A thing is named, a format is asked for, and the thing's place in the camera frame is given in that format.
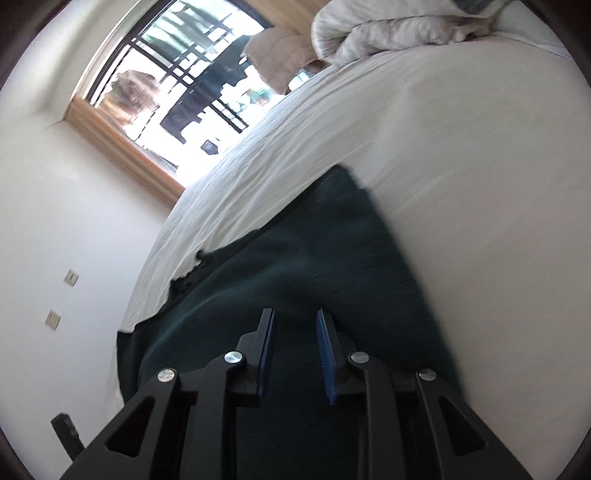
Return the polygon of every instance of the comforter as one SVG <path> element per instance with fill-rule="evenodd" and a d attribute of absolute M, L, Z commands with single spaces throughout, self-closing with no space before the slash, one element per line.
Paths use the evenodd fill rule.
<path fill-rule="evenodd" d="M 385 50 L 447 45 L 490 33 L 507 0 L 331 0 L 314 17 L 318 57 L 346 65 Z"/>

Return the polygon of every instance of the silver bolt head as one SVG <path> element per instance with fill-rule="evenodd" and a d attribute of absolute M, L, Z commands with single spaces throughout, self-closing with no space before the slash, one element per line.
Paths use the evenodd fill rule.
<path fill-rule="evenodd" d="M 421 377 L 425 382 L 432 382 L 437 378 L 437 374 L 431 370 L 430 368 L 425 368 L 418 373 L 418 376 Z"/>
<path fill-rule="evenodd" d="M 242 354 L 240 352 L 228 352 L 223 356 L 223 359 L 229 364 L 237 364 L 242 361 Z"/>
<path fill-rule="evenodd" d="M 172 368 L 164 368 L 160 372 L 158 372 L 158 380 L 162 383 L 170 382 L 174 380 L 177 373 Z"/>
<path fill-rule="evenodd" d="M 366 364 L 369 362 L 369 355 L 365 352 L 355 352 L 351 354 L 351 360 L 356 364 Z"/>

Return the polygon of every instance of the pillow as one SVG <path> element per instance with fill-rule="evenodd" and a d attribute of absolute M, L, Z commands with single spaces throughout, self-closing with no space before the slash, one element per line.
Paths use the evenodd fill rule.
<path fill-rule="evenodd" d="M 284 27 L 273 27 L 253 36 L 243 53 L 263 82 L 280 95 L 289 93 L 289 82 L 309 63 L 317 60 L 310 42 Z"/>

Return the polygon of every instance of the white bedsheet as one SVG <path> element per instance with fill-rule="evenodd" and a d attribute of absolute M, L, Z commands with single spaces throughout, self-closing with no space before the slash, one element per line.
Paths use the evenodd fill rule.
<path fill-rule="evenodd" d="M 554 479 L 591 425 L 590 153 L 591 89 L 540 48 L 486 37 L 331 67 L 187 189 L 122 327 L 158 310 L 198 249 L 264 225 L 341 163 L 412 265 L 472 407 Z"/>

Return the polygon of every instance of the wall socket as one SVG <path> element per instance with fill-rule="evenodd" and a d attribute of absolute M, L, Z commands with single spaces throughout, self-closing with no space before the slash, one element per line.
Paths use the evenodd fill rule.
<path fill-rule="evenodd" d="M 53 310 L 49 311 L 47 318 L 45 319 L 45 325 L 47 325 L 50 329 L 55 330 L 57 328 L 57 324 L 60 323 L 61 316 L 54 312 Z"/>
<path fill-rule="evenodd" d="M 72 269 L 69 269 L 66 278 L 64 278 L 64 282 L 66 282 L 70 287 L 73 287 L 74 285 L 76 285 L 78 277 L 80 277 L 80 275 L 78 275 Z"/>

